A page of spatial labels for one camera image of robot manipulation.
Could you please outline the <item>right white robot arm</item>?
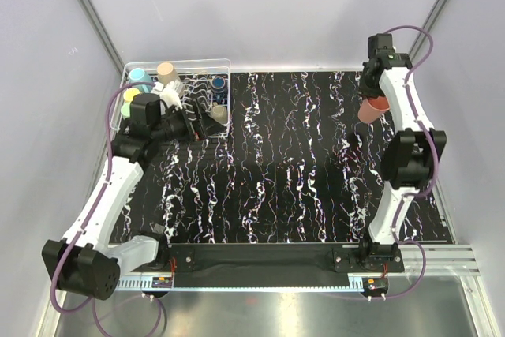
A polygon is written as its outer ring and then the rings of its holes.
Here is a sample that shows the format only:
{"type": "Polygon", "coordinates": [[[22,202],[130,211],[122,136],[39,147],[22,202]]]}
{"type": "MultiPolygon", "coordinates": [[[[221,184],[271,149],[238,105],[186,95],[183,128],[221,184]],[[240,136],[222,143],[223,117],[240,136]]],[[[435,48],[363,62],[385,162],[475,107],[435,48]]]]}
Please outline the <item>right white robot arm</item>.
{"type": "Polygon", "coordinates": [[[368,38],[358,92],[360,122],[371,124],[391,114],[395,135],[383,152],[380,177],[384,188],[376,215],[360,240],[359,264],[375,271],[396,260],[398,231],[415,197],[432,191],[447,134],[429,121],[413,82],[410,56],[398,53],[391,33],[368,38]]]}

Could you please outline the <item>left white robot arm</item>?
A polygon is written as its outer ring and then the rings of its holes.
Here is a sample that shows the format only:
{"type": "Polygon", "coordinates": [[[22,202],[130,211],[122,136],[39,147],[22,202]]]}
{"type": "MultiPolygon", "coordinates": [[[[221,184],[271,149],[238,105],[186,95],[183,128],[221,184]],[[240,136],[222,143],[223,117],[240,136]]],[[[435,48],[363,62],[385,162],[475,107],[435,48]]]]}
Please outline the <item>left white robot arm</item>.
{"type": "Polygon", "coordinates": [[[111,248],[110,236],[129,194],[144,176],[161,145],[192,143],[226,131],[195,99],[188,109],[167,106],[159,95],[141,93],[129,116],[107,141],[107,161],[77,220],[58,240],[49,240],[42,258],[53,291],[108,299],[122,275],[142,266],[163,270],[170,263],[166,236],[142,232],[111,248]]]}

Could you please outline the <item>white grey mug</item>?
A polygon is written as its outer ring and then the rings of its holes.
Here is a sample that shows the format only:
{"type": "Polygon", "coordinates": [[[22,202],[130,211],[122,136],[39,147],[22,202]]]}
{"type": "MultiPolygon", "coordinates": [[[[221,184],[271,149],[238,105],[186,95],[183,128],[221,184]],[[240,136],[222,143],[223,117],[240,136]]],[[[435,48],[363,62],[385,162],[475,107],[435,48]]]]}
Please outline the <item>white grey mug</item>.
{"type": "Polygon", "coordinates": [[[153,85],[151,92],[155,93],[155,94],[160,94],[163,92],[164,88],[165,88],[165,85],[163,83],[156,81],[153,85]]]}

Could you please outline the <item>mint green cup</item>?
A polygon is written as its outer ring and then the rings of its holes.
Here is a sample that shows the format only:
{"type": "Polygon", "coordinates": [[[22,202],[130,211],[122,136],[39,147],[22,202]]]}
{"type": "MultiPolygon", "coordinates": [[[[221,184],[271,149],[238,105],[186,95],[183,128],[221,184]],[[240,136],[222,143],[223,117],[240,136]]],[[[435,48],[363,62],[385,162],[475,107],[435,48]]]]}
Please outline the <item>mint green cup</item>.
{"type": "Polygon", "coordinates": [[[130,107],[131,103],[123,103],[121,108],[120,108],[120,113],[123,118],[129,118],[130,117],[130,107]]]}

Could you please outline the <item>pink plastic cup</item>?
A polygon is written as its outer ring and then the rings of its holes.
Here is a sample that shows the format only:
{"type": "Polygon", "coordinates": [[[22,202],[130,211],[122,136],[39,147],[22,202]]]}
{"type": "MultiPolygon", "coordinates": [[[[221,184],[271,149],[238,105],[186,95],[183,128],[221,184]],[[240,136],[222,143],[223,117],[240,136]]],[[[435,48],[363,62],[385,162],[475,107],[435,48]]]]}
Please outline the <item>pink plastic cup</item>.
{"type": "Polygon", "coordinates": [[[370,124],[388,112],[389,109],[389,102],[385,96],[364,97],[357,116],[360,122],[370,124]]]}

